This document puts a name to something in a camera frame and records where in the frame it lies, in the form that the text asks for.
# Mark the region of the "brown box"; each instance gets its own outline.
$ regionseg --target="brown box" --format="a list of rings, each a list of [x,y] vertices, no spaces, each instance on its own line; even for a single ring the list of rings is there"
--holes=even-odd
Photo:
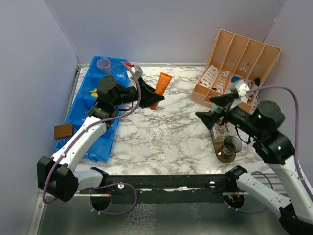
[[[213,104],[210,102],[210,98],[225,94],[234,75],[243,77],[244,81],[248,79],[253,81],[259,77],[261,79],[260,86],[262,86],[276,64],[280,52],[280,48],[221,29],[215,39],[204,72],[192,91],[191,100],[212,108]],[[208,88],[201,84],[201,79],[210,65],[214,65],[219,73],[212,86]],[[221,77],[224,71],[230,72],[226,82]],[[211,89],[215,85],[222,85],[223,92]],[[239,106],[250,113],[255,99],[256,95],[252,100],[247,103],[242,102]]]

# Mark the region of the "blue bin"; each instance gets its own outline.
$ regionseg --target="blue bin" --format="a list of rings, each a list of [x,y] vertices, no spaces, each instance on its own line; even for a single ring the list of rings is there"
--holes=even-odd
[[[97,97],[91,96],[91,91],[98,87],[99,80],[105,75],[102,74],[97,67],[97,61],[102,58],[104,57],[94,56],[92,59],[83,83],[66,118],[65,124],[72,123],[74,125],[74,132],[78,131],[78,129],[83,125],[86,117],[88,116],[89,110],[93,107],[97,100]],[[127,76],[126,68],[119,66],[121,65],[121,61],[127,60],[110,57],[106,58],[110,60],[111,68],[116,68],[113,69],[112,75],[115,76],[118,84],[124,87],[129,86],[130,80]],[[115,120],[113,125],[93,143],[93,145],[84,155],[84,158],[95,162],[108,162],[118,124],[119,119]],[[57,140],[54,146],[54,150],[60,150],[68,141],[69,138]]]

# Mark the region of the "robotic arm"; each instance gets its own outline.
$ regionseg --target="robotic arm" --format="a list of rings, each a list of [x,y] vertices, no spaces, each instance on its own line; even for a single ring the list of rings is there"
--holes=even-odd
[[[210,99],[214,103],[211,111],[196,112],[196,115],[208,129],[213,128],[222,118],[221,125],[229,122],[254,138],[254,149],[275,172],[290,198],[264,186],[239,166],[226,175],[236,180],[239,189],[267,206],[279,218],[287,232],[302,234],[306,231],[312,234],[313,202],[310,194],[313,189],[302,170],[300,169],[302,174],[299,174],[296,169],[295,150],[290,140],[277,130],[285,116],[272,101],[262,101],[253,114],[247,113],[237,106],[247,91],[247,85],[239,82],[232,93]]]
[[[156,94],[154,88],[146,84],[141,78],[142,70],[134,66],[135,77],[139,77],[138,84],[141,91],[139,106],[149,107],[164,100],[162,95]],[[97,168],[84,172],[75,169],[91,145],[103,135],[119,115],[118,105],[138,101],[138,89],[134,86],[123,87],[117,84],[112,76],[104,76],[97,88],[98,98],[89,111],[82,127],[58,152],[50,158],[42,156],[37,163],[38,188],[45,191],[45,182],[49,182],[46,192],[67,202],[78,190],[94,188],[103,180],[103,172]]]

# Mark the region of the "cable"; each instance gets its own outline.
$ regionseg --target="cable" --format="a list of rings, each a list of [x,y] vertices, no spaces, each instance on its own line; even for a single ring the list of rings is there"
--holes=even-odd
[[[238,138],[239,138],[242,142],[244,142],[244,143],[246,143],[246,144],[250,144],[250,143],[251,143],[251,136],[249,136],[248,141],[244,141],[244,140],[239,136],[238,128],[237,128],[236,126],[235,126],[235,130],[236,130],[236,132],[237,132]]]
[[[95,211],[95,212],[97,212],[98,214],[106,214],[106,215],[123,215],[123,214],[126,214],[126,213],[130,212],[132,209],[135,208],[135,206],[136,206],[136,204],[137,204],[138,196],[137,196],[136,189],[135,189],[131,184],[124,183],[124,182],[120,182],[120,183],[114,183],[114,184],[105,185],[105,186],[101,186],[101,187],[97,187],[97,188],[93,188],[93,189],[104,189],[104,188],[108,188],[108,187],[115,186],[115,185],[127,185],[127,186],[129,186],[129,187],[134,191],[135,200],[134,200],[134,203],[132,204],[132,206],[131,206],[129,209],[127,209],[126,211],[123,211],[123,212],[110,213],[110,212],[104,212],[104,211],[97,211],[97,210],[92,206],[92,203],[91,203],[91,201],[90,201],[90,206],[91,206],[91,208],[92,208],[91,212]]]
[[[79,140],[79,138],[83,134],[85,134],[93,126],[98,125],[98,124],[103,123],[103,122],[113,121],[113,120],[118,119],[118,118],[124,118],[124,117],[128,116],[129,114],[133,113],[139,107],[140,102],[141,102],[141,89],[140,89],[140,84],[138,82],[138,78],[136,77],[134,72],[125,64],[124,61],[121,61],[121,64],[124,65],[126,67],[126,69],[134,77],[135,83],[137,85],[137,90],[138,90],[138,102],[137,102],[137,104],[129,112],[127,112],[125,114],[122,114],[122,115],[117,116],[117,117],[112,117],[112,118],[110,117],[110,118],[107,118],[107,119],[99,120],[99,121],[94,122],[93,124],[90,124],[89,126],[87,126],[82,132],[80,132],[76,136],[76,138],[68,145],[68,147],[64,150],[64,152],[60,155],[59,159],[54,163],[54,165],[52,166],[50,172],[47,175],[47,178],[45,180],[44,190],[43,190],[43,202],[45,204],[50,204],[50,203],[52,203],[52,202],[54,202],[56,200],[56,198],[52,199],[51,201],[47,201],[47,199],[46,199],[46,193],[47,193],[48,184],[49,184],[49,181],[50,181],[50,178],[52,176],[52,173],[53,173],[54,169],[57,167],[58,163],[66,156],[66,154],[68,153],[70,148],[72,148],[73,145]]]
[[[129,109],[117,109],[118,111],[129,111],[130,109],[132,109],[134,103],[132,102],[132,106]]]
[[[303,174],[300,169],[300,164],[299,164],[299,156],[298,156],[298,150],[299,150],[299,104],[298,104],[298,99],[295,96],[295,93],[288,87],[283,87],[283,86],[263,86],[263,87],[258,87],[256,89],[248,91],[248,93],[259,91],[259,90],[265,90],[265,89],[272,89],[272,88],[280,88],[280,89],[285,89],[289,91],[289,93],[292,95],[294,104],[295,104],[295,145],[294,145],[294,164],[295,168],[297,169],[299,179],[303,184],[303,187],[305,188],[307,194],[309,195],[311,201],[313,202],[313,194],[309,189],[309,186],[307,185],[307,182],[305,182],[303,178]]]
[[[269,185],[270,185],[270,187],[272,188],[272,190],[274,190],[274,187],[273,187],[272,182],[269,180],[269,178],[268,178],[265,174],[263,174],[263,173],[261,173],[261,172],[259,172],[259,171],[255,171],[255,172],[253,172],[251,175],[255,175],[255,174],[263,175],[263,176],[268,180]],[[261,213],[266,212],[266,211],[268,210],[268,208],[265,207],[264,209],[262,209],[262,210],[260,210],[260,211],[254,211],[254,212],[253,212],[253,211],[249,211],[249,212],[248,212],[248,211],[240,210],[240,209],[238,209],[238,208],[231,207],[225,200],[224,200],[224,203],[225,203],[229,208],[231,208],[231,209],[233,209],[233,210],[235,210],[235,211],[237,211],[237,212],[244,213],[244,214],[261,214]]]

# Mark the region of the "gray floor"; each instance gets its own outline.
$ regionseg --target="gray floor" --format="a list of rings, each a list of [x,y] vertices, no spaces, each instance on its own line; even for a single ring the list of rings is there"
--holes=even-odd
[[[111,211],[127,206],[114,205]],[[246,196],[247,210],[262,209]],[[107,216],[90,211],[89,197],[74,197],[45,205],[39,235],[285,235],[271,212],[246,215],[224,204],[139,204],[127,215]]]

